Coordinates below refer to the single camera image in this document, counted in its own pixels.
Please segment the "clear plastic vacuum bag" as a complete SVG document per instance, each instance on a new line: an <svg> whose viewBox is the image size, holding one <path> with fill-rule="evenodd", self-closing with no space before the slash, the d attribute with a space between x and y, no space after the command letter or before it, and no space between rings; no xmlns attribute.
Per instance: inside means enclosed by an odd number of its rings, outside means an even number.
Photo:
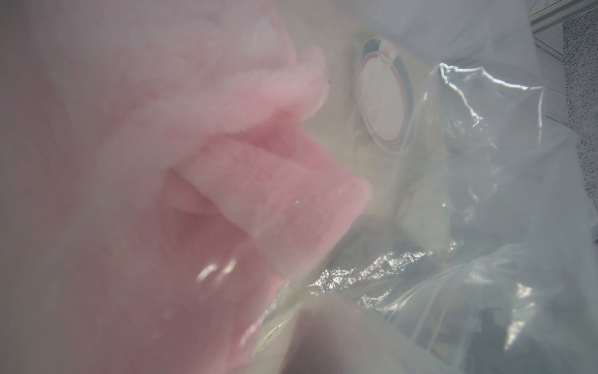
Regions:
<svg viewBox="0 0 598 374"><path fill-rule="evenodd" d="M545 117L522 1L275 1L322 50L301 128L372 196L330 253L277 289L251 358L225 373L595 373L597 222L576 135ZM370 136L361 49L414 88L407 147Z"/></svg>

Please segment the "pink fluffy towel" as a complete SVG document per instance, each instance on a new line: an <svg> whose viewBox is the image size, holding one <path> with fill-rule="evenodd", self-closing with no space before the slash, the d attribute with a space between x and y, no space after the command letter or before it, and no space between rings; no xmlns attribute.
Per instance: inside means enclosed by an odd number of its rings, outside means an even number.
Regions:
<svg viewBox="0 0 598 374"><path fill-rule="evenodd" d="M1 371L225 373L372 196L275 1L1 4Z"/></svg>

